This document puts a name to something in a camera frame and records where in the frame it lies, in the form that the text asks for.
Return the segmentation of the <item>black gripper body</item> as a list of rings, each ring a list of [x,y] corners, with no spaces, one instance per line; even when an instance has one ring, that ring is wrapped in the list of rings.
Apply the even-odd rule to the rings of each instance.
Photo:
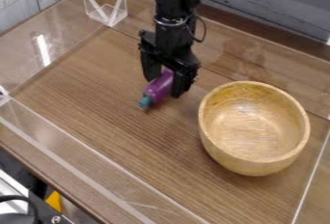
[[[200,61],[192,52],[192,45],[202,40],[195,37],[196,16],[179,19],[155,17],[155,31],[139,31],[139,51],[159,56],[162,67],[174,72],[195,69],[196,75]]]

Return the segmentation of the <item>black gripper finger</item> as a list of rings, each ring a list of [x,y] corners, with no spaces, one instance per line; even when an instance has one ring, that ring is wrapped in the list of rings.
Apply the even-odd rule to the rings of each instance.
[[[174,82],[171,88],[171,96],[179,98],[191,88],[195,82],[196,70],[184,69],[174,73]]]
[[[143,76],[147,81],[152,81],[162,73],[162,61],[158,55],[143,53],[140,56]]]

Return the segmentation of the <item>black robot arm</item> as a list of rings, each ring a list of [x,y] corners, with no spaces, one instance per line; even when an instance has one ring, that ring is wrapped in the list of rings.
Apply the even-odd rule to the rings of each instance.
[[[155,0],[155,31],[139,31],[139,51],[143,76],[147,81],[155,80],[162,68],[174,73],[170,94],[179,98],[195,83],[200,60],[192,52],[195,42],[206,39],[206,30],[196,37],[196,23],[206,23],[196,14],[200,0]]]

